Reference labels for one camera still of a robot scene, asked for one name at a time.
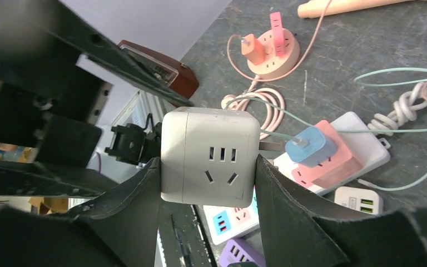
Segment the round pink socket hub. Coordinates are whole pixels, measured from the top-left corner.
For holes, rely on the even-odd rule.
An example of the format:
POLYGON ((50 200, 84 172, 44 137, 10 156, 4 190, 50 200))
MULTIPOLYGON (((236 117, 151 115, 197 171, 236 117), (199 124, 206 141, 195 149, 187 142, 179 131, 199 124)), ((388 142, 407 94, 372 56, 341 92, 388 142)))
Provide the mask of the round pink socket hub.
POLYGON ((247 60, 248 68, 259 78, 270 80, 288 73, 298 62, 300 46, 295 36, 284 28, 285 55, 276 57, 272 39, 272 30, 263 33, 257 39, 264 46, 265 61, 257 66, 247 60))

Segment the salmon usb charger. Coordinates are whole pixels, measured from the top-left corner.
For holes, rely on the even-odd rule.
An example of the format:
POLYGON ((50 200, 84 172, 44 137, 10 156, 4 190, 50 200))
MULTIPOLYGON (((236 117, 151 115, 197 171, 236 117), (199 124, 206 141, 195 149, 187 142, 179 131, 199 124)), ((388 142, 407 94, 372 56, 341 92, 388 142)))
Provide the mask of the salmon usb charger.
POLYGON ((257 66, 265 61, 264 46, 250 33, 241 39, 241 53, 253 65, 257 66))

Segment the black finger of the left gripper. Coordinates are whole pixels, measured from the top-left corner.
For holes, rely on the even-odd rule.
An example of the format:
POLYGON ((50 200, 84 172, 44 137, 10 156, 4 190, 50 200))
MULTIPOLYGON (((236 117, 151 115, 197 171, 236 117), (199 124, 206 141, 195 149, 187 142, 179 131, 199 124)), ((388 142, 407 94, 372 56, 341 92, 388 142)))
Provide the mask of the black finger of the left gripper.
POLYGON ((179 106, 192 107, 193 102, 169 89, 140 64, 123 52, 101 32, 93 28, 60 1, 40 1, 44 16, 50 21, 41 28, 52 37, 86 55, 107 71, 131 85, 179 106))
POLYGON ((0 161, 0 196, 96 197, 117 185, 93 169, 0 161))

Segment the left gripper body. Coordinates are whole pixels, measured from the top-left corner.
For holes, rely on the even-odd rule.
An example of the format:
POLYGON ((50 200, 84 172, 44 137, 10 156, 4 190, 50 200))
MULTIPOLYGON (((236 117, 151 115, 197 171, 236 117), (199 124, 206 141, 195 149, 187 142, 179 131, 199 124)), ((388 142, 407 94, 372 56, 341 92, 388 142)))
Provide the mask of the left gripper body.
POLYGON ((31 160, 85 168, 112 85, 77 65, 103 44, 60 1, 0 1, 0 143, 33 148, 31 160))

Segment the pink cube socket adapter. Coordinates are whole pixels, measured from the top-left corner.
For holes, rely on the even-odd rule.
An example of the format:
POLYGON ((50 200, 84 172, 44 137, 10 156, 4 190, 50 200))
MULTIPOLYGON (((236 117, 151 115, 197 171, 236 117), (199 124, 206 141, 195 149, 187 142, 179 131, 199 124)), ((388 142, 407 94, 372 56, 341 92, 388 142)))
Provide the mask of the pink cube socket adapter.
POLYGON ((337 145, 337 152, 313 168, 298 164, 291 174, 295 182, 307 189, 311 189, 313 185, 330 189, 360 171, 363 168, 363 163, 328 121, 322 120, 315 126, 333 140, 337 145))

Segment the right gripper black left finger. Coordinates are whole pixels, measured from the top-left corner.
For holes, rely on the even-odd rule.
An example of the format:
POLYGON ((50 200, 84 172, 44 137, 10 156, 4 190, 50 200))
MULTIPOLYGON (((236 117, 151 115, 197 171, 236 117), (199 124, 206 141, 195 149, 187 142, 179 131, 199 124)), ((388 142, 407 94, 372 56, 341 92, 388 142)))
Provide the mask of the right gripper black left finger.
POLYGON ((153 266, 161 161, 65 213, 0 205, 0 266, 153 266))

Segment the blue usb charger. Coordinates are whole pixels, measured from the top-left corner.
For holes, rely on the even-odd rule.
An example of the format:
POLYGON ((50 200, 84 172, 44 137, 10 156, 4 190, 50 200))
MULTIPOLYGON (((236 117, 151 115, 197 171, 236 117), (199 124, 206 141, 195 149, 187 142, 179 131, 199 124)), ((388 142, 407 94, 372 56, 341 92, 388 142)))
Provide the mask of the blue usb charger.
POLYGON ((313 168, 337 152, 337 145, 319 128, 311 126, 300 132, 285 145, 291 161, 313 168))

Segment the coral plug adapter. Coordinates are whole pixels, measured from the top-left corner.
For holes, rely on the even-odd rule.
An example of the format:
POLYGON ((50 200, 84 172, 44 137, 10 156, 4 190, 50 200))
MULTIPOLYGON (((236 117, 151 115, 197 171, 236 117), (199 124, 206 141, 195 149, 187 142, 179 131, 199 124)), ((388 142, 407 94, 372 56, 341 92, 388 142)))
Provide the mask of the coral plug adapter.
POLYGON ((282 19, 280 12, 274 12, 270 14, 272 39, 274 44, 274 51, 276 57, 282 57, 285 55, 285 36, 284 28, 282 26, 282 19))

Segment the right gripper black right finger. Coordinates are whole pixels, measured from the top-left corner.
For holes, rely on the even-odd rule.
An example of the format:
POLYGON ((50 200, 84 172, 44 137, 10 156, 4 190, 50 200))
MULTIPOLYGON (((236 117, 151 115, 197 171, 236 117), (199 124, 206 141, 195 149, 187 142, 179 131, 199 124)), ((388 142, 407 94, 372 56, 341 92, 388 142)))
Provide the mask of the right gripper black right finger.
POLYGON ((262 156, 255 185, 267 266, 427 266, 427 208, 380 215, 348 209, 262 156))

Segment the white cube adapter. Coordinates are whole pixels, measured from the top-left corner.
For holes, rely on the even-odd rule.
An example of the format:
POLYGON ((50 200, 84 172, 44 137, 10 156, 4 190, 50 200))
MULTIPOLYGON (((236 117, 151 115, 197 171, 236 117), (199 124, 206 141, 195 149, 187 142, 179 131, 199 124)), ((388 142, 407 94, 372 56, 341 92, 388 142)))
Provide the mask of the white cube adapter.
POLYGON ((179 107, 162 120, 161 197, 193 205, 252 202, 260 124, 246 111, 179 107))

